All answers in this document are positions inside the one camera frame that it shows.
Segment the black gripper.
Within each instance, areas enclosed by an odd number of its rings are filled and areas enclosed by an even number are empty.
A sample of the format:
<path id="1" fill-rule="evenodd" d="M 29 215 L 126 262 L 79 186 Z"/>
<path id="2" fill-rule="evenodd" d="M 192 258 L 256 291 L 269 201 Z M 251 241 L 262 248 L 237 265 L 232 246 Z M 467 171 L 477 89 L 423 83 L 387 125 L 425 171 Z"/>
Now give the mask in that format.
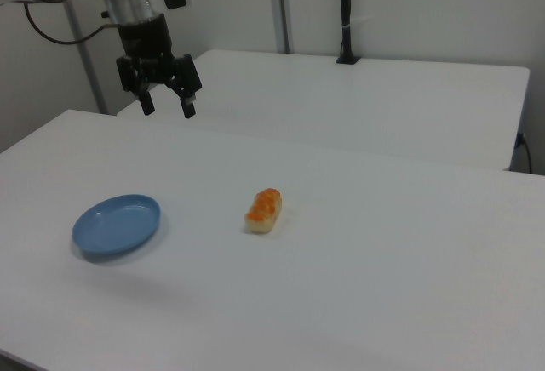
<path id="1" fill-rule="evenodd" d="M 122 88 L 140 102 L 144 115 L 155 112 L 149 85 L 158 83 L 177 94 L 186 119 L 195 116 L 194 101 L 202 83 L 190 54 L 173 56 L 164 14 L 140 23 L 120 25 L 118 34 L 125 53 L 116 60 Z"/>

